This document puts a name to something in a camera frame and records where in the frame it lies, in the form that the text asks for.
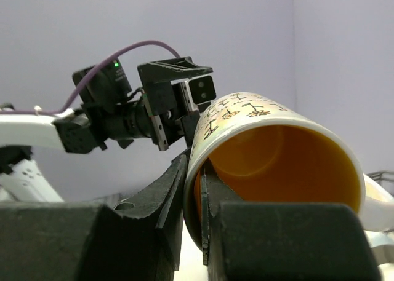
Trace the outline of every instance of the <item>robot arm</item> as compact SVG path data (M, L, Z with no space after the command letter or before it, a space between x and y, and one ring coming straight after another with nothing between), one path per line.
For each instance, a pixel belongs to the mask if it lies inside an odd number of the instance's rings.
M93 67L73 74L75 86ZM126 149L136 138L151 138L160 151L184 137L193 142L199 114L216 98L210 67L190 57L138 66L141 88L132 92L119 60L101 69L80 91L82 105L53 116L0 114L0 186L17 200L62 202L32 159L32 146L71 154L105 150L107 139ZM140 92L141 97L133 100ZM0 111L12 111L12 105Z

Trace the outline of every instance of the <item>ceramic mug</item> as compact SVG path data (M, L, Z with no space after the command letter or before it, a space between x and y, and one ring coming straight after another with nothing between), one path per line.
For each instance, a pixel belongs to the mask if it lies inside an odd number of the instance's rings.
M359 216L374 213L361 218L366 230L394 226L394 205L366 199L361 166L337 135L273 100L240 92L213 102L197 125L183 216L200 248L199 170L206 159L244 200L343 203Z

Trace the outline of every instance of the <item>purple cable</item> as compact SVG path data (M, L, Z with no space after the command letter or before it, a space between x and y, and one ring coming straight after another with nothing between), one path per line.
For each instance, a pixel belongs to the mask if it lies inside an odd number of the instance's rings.
M146 41L140 41L135 44L132 44L131 46L127 46L112 55L110 55L108 58L106 58L104 61L101 63L95 65L79 82L79 84L75 87L73 93L68 97L66 103L56 111L33 111L33 110L15 110L15 111L0 111L0 114L30 114L30 115L44 115L44 116L53 116L56 114L63 113L66 111L75 101L75 99L78 97L79 93L82 91L83 88L89 83L90 80L102 69L104 68L107 64L111 63L113 60L116 58L120 57L124 53L136 49L141 46L160 46L163 47L164 49L168 50L170 53L173 54L175 58L180 58L180 55L169 45L157 41L157 40L146 40Z

